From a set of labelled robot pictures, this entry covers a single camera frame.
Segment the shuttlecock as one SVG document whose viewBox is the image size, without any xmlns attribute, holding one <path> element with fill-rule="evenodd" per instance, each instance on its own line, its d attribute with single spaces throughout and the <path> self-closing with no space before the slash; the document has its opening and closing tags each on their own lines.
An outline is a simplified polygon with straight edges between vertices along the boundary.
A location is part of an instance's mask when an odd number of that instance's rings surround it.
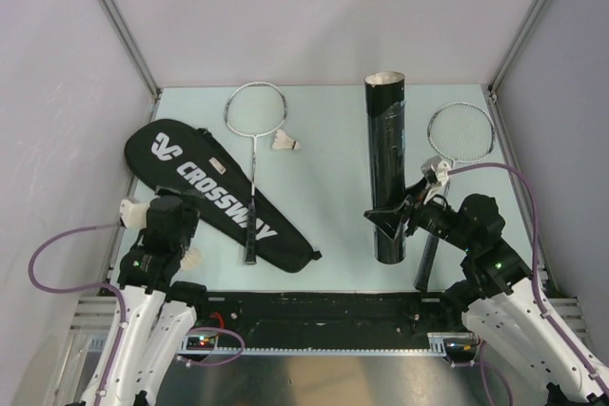
<svg viewBox="0 0 609 406">
<path fill-rule="evenodd" d="M 283 130 L 278 129 L 275 132 L 275 138 L 273 140 L 271 149 L 272 150 L 300 150 L 301 143 L 294 138 L 290 137 Z"/>
<path fill-rule="evenodd" d="M 196 247 L 191 247 L 186 251 L 181 259 L 180 268 L 183 271 L 190 271 L 197 267 L 202 260 L 202 254 Z"/>
</svg>

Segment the black shuttlecock tube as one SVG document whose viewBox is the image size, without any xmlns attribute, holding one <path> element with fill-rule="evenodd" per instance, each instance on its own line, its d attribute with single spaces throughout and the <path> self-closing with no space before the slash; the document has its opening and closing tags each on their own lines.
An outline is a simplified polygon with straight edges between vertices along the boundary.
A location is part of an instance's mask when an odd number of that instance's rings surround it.
<svg viewBox="0 0 609 406">
<path fill-rule="evenodd" d="M 405 198 L 405 76 L 382 71 L 364 79 L 372 208 L 399 207 Z M 402 236 L 390 240 L 375 226 L 375 258 L 404 260 Z"/>
</svg>

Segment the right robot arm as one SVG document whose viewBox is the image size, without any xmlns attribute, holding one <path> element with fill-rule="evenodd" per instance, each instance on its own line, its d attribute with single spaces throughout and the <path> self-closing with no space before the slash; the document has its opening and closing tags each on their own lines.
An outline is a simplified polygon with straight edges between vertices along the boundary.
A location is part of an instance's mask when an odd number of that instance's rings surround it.
<svg viewBox="0 0 609 406">
<path fill-rule="evenodd" d="M 533 271 L 501 236 L 505 220 L 494 198 L 470 194 L 457 210 L 427 196 L 426 180 L 407 188 L 402 203 L 365 217 L 386 237 L 403 240 L 422 229 L 464 252 L 464 280 L 442 294 L 446 328 L 481 337 L 550 405 L 605 405 L 608 368 L 582 343 L 535 284 Z"/>
</svg>

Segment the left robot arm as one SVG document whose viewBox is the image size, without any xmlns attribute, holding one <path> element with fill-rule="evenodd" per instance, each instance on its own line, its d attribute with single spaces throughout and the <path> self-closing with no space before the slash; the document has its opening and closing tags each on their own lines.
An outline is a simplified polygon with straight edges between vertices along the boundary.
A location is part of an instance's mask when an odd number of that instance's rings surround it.
<svg viewBox="0 0 609 406">
<path fill-rule="evenodd" d="M 80 404 L 155 404 L 187 331 L 209 322 L 204 286 L 173 279 L 199 218 L 191 196 L 166 193 L 149 203 L 121 202 L 120 221 L 138 236 L 120 261 L 113 321 Z"/>
</svg>

